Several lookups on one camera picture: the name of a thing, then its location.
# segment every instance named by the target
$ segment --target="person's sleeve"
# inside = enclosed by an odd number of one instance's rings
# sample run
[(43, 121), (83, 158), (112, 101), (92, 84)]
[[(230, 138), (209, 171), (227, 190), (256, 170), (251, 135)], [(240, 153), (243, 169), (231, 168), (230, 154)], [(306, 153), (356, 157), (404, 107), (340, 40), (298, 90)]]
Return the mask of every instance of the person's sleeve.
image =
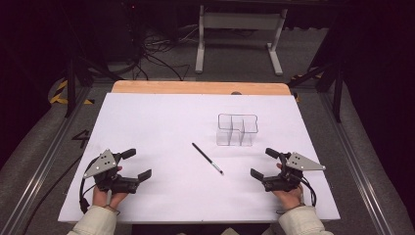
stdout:
[(314, 207), (299, 207), (284, 213), (279, 219), (287, 235), (333, 235), (325, 231)]
[(114, 212), (92, 206), (68, 235), (113, 235), (115, 227)]

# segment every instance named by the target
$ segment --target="human hand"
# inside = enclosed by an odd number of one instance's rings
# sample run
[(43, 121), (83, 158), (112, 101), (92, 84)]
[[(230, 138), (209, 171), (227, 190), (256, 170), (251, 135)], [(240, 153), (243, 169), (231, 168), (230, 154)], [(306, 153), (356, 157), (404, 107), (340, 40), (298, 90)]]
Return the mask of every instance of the human hand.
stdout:
[[(110, 200), (110, 207), (114, 210), (118, 208), (119, 203), (122, 202), (128, 196), (127, 193), (112, 194)], [(105, 207), (107, 205), (108, 192), (101, 191), (98, 186), (94, 187), (94, 193), (92, 197), (92, 205), (98, 207)]]
[(291, 190), (290, 192), (286, 191), (272, 191), (272, 193), (279, 198), (283, 204), (285, 211), (298, 207), (302, 202), (302, 186), (299, 185), (298, 188)]

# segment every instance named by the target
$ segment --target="transparent divider box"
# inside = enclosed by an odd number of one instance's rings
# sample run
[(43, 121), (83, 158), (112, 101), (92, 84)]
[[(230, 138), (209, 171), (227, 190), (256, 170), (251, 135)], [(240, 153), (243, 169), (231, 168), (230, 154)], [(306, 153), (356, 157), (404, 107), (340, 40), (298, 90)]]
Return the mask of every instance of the transparent divider box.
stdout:
[(255, 115), (226, 115), (217, 118), (216, 144), (218, 146), (252, 146), (257, 128)]

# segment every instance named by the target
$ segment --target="black pen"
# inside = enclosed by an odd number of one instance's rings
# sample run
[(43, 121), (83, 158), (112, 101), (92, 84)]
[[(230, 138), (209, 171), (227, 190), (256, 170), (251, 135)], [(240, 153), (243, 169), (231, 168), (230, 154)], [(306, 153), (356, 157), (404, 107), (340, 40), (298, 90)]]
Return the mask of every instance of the black pen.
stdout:
[(217, 166), (217, 164), (215, 164), (201, 149), (199, 149), (199, 147), (195, 143), (192, 143), (192, 145), (193, 145), (193, 147), (195, 147), (199, 151), (199, 153), (201, 153), (202, 156), (205, 157), (205, 159), (211, 165), (213, 165), (213, 167), (215, 167), (217, 169), (217, 171), (219, 171), (223, 175), (223, 171), (219, 168), (219, 166)]

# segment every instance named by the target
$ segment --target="white table surface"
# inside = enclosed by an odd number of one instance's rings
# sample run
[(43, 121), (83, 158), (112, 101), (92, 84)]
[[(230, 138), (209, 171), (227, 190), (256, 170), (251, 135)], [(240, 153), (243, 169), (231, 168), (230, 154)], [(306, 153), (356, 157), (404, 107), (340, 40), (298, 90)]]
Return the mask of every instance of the white table surface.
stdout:
[[(258, 134), (251, 147), (217, 146), (219, 114), (257, 115)], [(192, 146), (196, 143), (223, 171), (221, 175)], [(279, 173), (279, 162), (265, 154), (298, 152), (318, 162), (293, 96), (185, 95), (109, 93), (99, 113), (84, 156), (69, 188), (58, 221), (76, 222), (78, 192), (88, 164), (110, 149), (137, 155), (121, 160), (120, 174), (136, 177), (147, 169), (153, 176), (119, 206), (123, 223), (272, 222), (281, 210), (278, 199), (251, 177)], [(306, 171), (317, 194), (320, 219), (339, 219), (323, 171)], [(86, 179), (84, 190), (94, 184)], [(86, 194), (92, 203), (92, 193)], [(304, 199), (311, 205), (304, 187)]]

